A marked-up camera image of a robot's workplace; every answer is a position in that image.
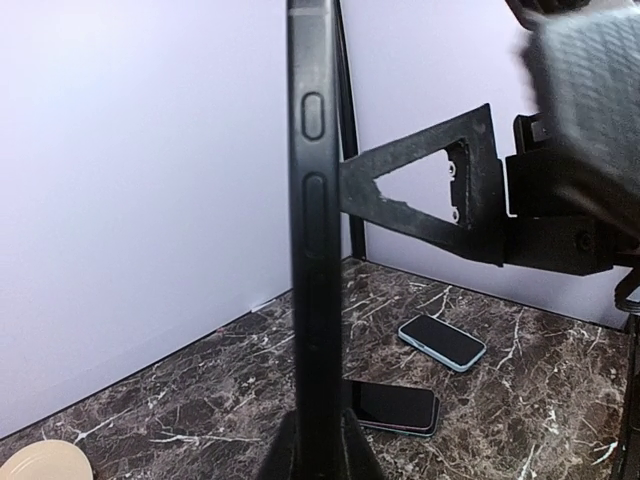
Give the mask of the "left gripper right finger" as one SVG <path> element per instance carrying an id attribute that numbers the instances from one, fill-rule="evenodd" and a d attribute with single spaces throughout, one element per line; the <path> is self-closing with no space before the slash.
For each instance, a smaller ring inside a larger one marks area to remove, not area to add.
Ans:
<path id="1" fill-rule="evenodd" d="M 351 409 L 345 409 L 342 412 L 342 447 L 346 479 L 385 479 L 381 466 Z"/>

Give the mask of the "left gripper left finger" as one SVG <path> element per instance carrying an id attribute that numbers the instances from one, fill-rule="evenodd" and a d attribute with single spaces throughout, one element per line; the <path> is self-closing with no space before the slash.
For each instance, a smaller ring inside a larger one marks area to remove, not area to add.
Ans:
<path id="1" fill-rule="evenodd" d="M 294 480 L 297 476 L 297 417 L 287 412 L 263 460 L 257 480 Z"/>

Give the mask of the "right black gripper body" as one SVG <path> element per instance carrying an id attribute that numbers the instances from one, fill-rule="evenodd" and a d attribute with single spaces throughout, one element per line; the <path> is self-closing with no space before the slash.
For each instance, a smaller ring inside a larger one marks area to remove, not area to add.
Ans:
<path id="1" fill-rule="evenodd" d="M 561 155 L 539 114 L 513 121 L 516 153 L 504 159 L 511 216 L 505 227 L 505 262 L 586 276 L 639 264 L 639 241 L 581 211 L 555 191 Z"/>

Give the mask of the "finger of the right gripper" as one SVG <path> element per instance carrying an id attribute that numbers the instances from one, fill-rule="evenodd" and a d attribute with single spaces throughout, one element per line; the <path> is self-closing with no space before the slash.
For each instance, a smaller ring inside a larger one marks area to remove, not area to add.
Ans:
<path id="1" fill-rule="evenodd" d="M 341 207 L 468 260 L 503 263 L 503 167 L 489 105 L 340 168 Z"/>

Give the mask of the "light blue phone case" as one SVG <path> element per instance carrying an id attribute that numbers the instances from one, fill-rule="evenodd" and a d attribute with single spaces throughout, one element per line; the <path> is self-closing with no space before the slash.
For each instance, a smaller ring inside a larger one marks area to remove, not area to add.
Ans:
<path id="1" fill-rule="evenodd" d="M 481 340 L 431 315 L 406 321 L 397 333 L 405 343 L 458 373 L 467 372 L 487 351 Z"/>

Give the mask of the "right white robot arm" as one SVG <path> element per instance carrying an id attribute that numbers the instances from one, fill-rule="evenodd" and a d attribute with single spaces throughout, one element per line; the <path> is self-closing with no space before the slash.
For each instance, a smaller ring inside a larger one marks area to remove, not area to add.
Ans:
<path id="1" fill-rule="evenodd" d="M 639 302 L 639 9 L 514 1 L 539 111 L 499 159 L 482 105 L 347 160 L 341 209 L 462 258 L 576 276 L 625 266 L 619 310 Z M 386 198 L 376 179 L 444 151 L 453 222 Z"/>

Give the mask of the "black phone case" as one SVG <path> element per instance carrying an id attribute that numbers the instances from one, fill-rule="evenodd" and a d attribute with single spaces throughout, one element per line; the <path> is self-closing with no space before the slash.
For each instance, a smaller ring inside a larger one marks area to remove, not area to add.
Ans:
<path id="1" fill-rule="evenodd" d="M 287 67 L 296 476 L 338 479 L 341 220 L 332 2 L 288 2 Z"/>

